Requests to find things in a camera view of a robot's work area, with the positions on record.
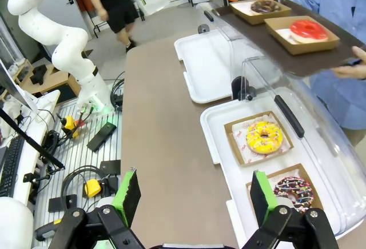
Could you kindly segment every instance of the brown tabletop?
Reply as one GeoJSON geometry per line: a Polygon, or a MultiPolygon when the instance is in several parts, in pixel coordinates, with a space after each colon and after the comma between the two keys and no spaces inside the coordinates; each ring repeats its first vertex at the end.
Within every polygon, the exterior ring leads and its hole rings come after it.
{"type": "MultiPolygon", "coordinates": [[[[217,103],[191,101],[173,45],[195,33],[136,47],[127,56],[121,171],[137,168],[142,197],[132,229],[146,248],[162,243],[237,248],[225,204],[230,194],[200,124],[202,112],[217,103]]],[[[366,223],[340,240],[341,248],[364,248],[365,232],[366,223]]]]}

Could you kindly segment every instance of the computer monitor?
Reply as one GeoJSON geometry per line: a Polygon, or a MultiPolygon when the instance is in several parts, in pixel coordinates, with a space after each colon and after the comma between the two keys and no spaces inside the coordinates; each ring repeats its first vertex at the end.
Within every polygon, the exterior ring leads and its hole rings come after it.
{"type": "Polygon", "coordinates": [[[22,105],[29,108],[31,111],[37,113],[38,109],[35,103],[32,101],[34,97],[28,92],[22,90],[18,85],[15,84],[9,72],[6,70],[5,65],[0,59],[0,86],[4,87],[7,92],[13,96],[22,105]]]}

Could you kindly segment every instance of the red donut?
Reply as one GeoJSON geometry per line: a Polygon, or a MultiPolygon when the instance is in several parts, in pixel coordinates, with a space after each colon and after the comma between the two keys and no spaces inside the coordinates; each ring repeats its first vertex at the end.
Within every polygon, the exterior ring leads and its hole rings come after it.
{"type": "Polygon", "coordinates": [[[291,36],[301,43],[325,42],[328,40],[327,32],[317,22],[300,20],[291,27],[291,36]]]}

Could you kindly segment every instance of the computer keyboard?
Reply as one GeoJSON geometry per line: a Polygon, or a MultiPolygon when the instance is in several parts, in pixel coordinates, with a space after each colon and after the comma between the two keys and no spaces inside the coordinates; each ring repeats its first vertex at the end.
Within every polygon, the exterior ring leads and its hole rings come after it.
{"type": "Polygon", "coordinates": [[[23,144],[24,139],[21,136],[17,136],[11,140],[9,147],[5,151],[4,165],[1,169],[0,196],[13,196],[23,144]]]}

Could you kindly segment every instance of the yellow donut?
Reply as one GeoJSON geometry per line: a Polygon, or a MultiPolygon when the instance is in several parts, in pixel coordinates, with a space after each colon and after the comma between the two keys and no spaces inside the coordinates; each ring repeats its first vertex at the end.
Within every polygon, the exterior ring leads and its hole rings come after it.
{"type": "Polygon", "coordinates": [[[273,122],[256,122],[249,126],[246,135],[249,148],[258,154],[270,154],[277,151],[283,140],[281,128],[273,122]]]}

